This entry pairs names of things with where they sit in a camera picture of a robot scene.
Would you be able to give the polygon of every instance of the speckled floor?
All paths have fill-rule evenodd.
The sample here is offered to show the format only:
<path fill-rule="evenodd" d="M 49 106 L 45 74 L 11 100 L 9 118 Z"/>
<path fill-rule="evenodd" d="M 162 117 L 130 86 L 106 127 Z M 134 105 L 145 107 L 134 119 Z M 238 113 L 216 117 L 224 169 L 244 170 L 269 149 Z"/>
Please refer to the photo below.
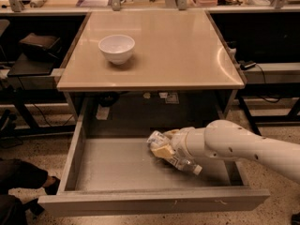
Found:
<path fill-rule="evenodd" d="M 288 106 L 286 103 L 276 105 L 277 113 L 285 112 Z M 265 113 L 268 104 L 263 102 L 254 102 L 251 108 L 259 113 L 263 108 Z M 35 108 L 30 108 L 35 114 L 39 123 L 44 119 L 38 115 Z M 41 110 L 52 124 L 63 124 L 69 119 L 68 108 L 42 107 Z M 237 105 L 233 105 L 228 115 L 228 119 L 235 123 L 249 128 L 248 121 L 244 113 Z M 300 143 L 299 127 L 261 127 L 262 135 L 293 143 Z M 46 169 L 51 175 L 60 177 L 67 158 L 68 147 L 71 141 L 71 134 L 44 136 L 44 137 L 26 137 L 22 138 L 22 145 L 3 149 L 0 148 L 0 157 L 2 158 L 20 158 Z M 2 145 L 18 144 L 19 140 L 0 141 Z M 243 160 L 243 166 L 247 172 L 247 179 L 252 188 L 268 188 L 271 196 L 263 204 L 253 211 L 246 212 L 214 212 L 214 213 L 192 213 L 192 214 L 173 214 L 173 215 L 133 215 L 133 216 L 105 216 L 105 217 L 53 217 L 45 211 L 39 217 L 34 217 L 27 211 L 29 225 L 93 225 L 93 224 L 272 224 L 285 225 L 291 224 L 291 215 L 300 212 L 300 186 L 281 175 L 272 172 L 262 165 L 255 162 Z M 19 197 L 23 202 L 30 201 L 33 198 L 43 195 L 43 189 L 13 189 L 11 194 Z"/>

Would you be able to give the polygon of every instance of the white bowl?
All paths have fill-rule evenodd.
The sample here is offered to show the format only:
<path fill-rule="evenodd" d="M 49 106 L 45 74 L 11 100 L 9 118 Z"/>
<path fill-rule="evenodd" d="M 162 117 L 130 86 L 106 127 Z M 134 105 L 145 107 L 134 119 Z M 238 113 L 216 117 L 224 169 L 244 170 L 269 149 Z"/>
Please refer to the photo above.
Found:
<path fill-rule="evenodd" d="M 134 39 L 125 35 L 111 35 L 98 44 L 104 57 L 116 65 L 126 63 L 133 54 L 134 45 Z"/>

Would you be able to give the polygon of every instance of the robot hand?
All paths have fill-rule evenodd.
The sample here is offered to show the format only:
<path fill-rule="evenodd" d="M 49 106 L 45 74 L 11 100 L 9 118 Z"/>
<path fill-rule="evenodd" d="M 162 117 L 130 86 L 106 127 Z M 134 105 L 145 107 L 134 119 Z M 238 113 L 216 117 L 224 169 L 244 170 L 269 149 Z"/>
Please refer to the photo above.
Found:
<path fill-rule="evenodd" d="M 235 123 L 217 120 L 206 128 L 185 127 L 164 134 L 155 131 L 150 149 L 180 171 L 199 174 L 197 160 L 206 157 L 235 161 L 246 158 L 261 163 L 300 183 L 300 145 L 258 136 Z"/>

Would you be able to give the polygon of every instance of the person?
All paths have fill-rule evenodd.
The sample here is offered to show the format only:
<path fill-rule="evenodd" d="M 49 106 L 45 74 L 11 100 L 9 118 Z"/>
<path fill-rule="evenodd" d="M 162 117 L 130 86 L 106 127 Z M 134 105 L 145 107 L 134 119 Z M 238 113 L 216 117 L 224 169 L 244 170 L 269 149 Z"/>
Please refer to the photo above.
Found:
<path fill-rule="evenodd" d="M 44 188 L 47 195 L 55 195 L 60 180 L 32 163 L 20 159 L 0 158 L 0 225 L 27 225 L 25 211 L 38 216 L 44 209 L 34 199 L 23 204 L 8 192 L 12 188 Z"/>

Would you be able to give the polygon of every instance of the black pants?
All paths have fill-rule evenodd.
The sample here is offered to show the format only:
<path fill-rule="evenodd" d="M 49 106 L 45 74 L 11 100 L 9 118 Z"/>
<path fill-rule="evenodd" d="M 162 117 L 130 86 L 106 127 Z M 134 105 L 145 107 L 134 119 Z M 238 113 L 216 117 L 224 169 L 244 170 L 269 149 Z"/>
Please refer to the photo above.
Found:
<path fill-rule="evenodd" d="M 21 201 L 8 191 L 12 188 L 41 188 L 48 172 L 18 160 L 0 158 L 0 225 L 26 225 Z"/>

